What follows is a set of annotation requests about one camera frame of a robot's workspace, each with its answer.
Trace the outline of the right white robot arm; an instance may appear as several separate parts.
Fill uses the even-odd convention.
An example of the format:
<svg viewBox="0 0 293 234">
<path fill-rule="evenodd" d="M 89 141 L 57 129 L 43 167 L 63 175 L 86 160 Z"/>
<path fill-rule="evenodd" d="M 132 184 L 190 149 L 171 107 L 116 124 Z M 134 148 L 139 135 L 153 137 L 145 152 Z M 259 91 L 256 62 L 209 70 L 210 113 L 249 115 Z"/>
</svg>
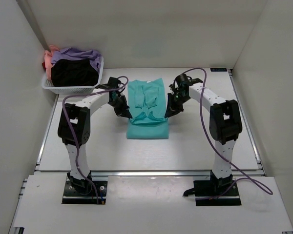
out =
<svg viewBox="0 0 293 234">
<path fill-rule="evenodd" d="M 183 112 L 184 103 L 193 99 L 200 104 L 200 108 L 205 108 L 209 112 L 209 127 L 203 130 L 215 141 L 212 144 L 215 148 L 215 159 L 210 179 L 198 182 L 183 195 L 221 195 L 233 184 L 230 163 L 236 140 L 242 132 L 239 105 L 236 100 L 226 100 L 205 88 L 199 78 L 192 79 L 186 74 L 177 76 L 170 88 L 165 117 L 169 118 Z"/>
</svg>

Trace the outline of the teal t shirt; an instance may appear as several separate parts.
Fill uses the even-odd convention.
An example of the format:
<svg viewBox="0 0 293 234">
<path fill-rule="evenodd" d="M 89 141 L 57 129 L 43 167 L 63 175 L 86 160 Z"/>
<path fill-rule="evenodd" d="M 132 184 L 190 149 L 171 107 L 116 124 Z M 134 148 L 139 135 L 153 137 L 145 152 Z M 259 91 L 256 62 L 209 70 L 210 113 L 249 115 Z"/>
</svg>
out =
<svg viewBox="0 0 293 234">
<path fill-rule="evenodd" d="M 153 81 L 130 81 L 128 105 L 128 139 L 168 139 L 169 124 L 165 118 L 166 93 L 162 78 Z"/>
</svg>

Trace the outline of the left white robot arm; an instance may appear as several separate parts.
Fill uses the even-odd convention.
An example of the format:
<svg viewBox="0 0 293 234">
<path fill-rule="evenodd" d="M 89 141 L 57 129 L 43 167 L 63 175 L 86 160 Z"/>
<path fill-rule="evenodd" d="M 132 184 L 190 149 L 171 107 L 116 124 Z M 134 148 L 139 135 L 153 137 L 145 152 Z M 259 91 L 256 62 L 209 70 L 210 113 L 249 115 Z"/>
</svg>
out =
<svg viewBox="0 0 293 234">
<path fill-rule="evenodd" d="M 110 77 L 106 84 L 95 87 L 91 94 L 69 95 L 62 101 L 58 136 L 65 145 L 71 170 L 67 174 L 71 186 L 81 195 L 98 196 L 98 189 L 91 178 L 87 163 L 86 143 L 90 138 L 91 116 L 102 106 L 113 107 L 116 116 L 132 118 L 123 94 L 128 77 Z"/>
</svg>

